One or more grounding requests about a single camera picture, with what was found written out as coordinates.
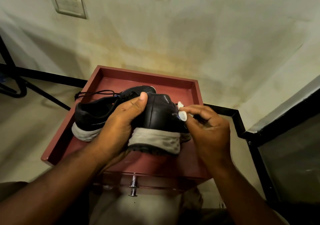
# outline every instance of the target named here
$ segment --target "shoe upper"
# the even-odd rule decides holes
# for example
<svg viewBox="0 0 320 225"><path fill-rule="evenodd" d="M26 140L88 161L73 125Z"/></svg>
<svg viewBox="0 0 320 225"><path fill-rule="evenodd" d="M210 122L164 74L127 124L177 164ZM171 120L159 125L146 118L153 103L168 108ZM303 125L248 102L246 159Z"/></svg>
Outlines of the shoe upper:
<svg viewBox="0 0 320 225"><path fill-rule="evenodd" d="M78 103L75 109L75 123L85 131L100 129L115 108L123 102L140 96L141 92L155 93L151 86L137 86L126 89L116 96L103 97L90 103Z"/></svg>
<svg viewBox="0 0 320 225"><path fill-rule="evenodd" d="M145 110L133 122L141 127L169 132L188 133L188 129L179 118L179 110L167 94L148 93Z"/></svg>

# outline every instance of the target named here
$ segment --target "shoe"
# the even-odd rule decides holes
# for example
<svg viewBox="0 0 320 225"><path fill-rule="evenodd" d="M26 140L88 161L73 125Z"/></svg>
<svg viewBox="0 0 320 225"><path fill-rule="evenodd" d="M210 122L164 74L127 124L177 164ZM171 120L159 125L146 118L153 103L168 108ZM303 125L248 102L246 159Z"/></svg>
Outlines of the shoe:
<svg viewBox="0 0 320 225"><path fill-rule="evenodd" d="M109 97L103 97L90 103L78 103L75 109L75 122L72 125L72 133L81 141L92 141L101 131L108 117L115 108L123 102L129 101L140 96L141 92L156 93L152 86L136 86L122 91L121 93L103 93L99 91L89 95L77 93L75 98L91 96L93 94L112 94Z"/></svg>
<svg viewBox="0 0 320 225"><path fill-rule="evenodd" d="M128 148L154 155L177 155L180 142L191 135L179 117L179 109L167 94L148 93L145 110L132 122L135 127Z"/></svg>

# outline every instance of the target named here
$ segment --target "light switch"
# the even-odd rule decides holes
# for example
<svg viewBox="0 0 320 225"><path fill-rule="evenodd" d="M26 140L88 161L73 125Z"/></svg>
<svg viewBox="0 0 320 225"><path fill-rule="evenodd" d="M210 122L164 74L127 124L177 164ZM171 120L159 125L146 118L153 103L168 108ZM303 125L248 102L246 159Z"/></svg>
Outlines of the light switch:
<svg viewBox="0 0 320 225"><path fill-rule="evenodd" d="M52 0L56 12L86 19L82 0Z"/></svg>

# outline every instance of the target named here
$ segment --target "person's left hand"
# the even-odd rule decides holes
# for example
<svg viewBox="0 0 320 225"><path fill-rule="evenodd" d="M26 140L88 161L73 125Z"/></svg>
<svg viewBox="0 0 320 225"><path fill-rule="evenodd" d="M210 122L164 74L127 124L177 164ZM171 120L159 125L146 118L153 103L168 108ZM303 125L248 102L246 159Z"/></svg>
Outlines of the person's left hand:
<svg viewBox="0 0 320 225"><path fill-rule="evenodd" d="M131 134L131 122L144 111L147 100L148 95L142 92L140 97L120 104L92 142L98 149L98 157L107 164L107 167L116 164L128 154L124 150L124 145Z"/></svg>

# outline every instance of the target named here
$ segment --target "forearm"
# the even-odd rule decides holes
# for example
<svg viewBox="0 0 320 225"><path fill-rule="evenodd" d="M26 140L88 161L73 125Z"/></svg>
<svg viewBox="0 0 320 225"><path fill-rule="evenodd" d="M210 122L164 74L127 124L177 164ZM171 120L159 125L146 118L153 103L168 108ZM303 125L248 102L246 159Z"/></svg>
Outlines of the forearm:
<svg viewBox="0 0 320 225"><path fill-rule="evenodd" d="M219 193L237 225L283 225L231 160L208 166Z"/></svg>
<svg viewBox="0 0 320 225"><path fill-rule="evenodd" d="M1 224L52 224L105 165L95 148L70 155L0 203Z"/></svg>

